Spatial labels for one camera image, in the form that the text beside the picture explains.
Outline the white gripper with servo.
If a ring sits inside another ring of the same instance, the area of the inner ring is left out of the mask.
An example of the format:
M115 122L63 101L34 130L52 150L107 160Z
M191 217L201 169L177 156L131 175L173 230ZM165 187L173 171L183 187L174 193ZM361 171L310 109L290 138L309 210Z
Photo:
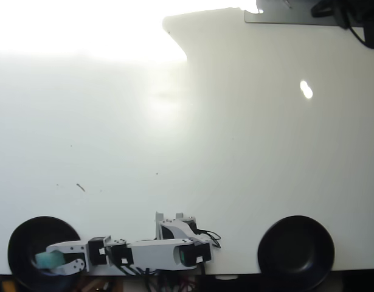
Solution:
M107 265L106 244L111 240L107 237L93 237L88 241L89 261L92 266ZM86 253L86 243L83 241L68 241L49 245L46 252L59 251L63 254ZM54 274L78 274L88 272L88 258L78 254L72 261L52 268Z

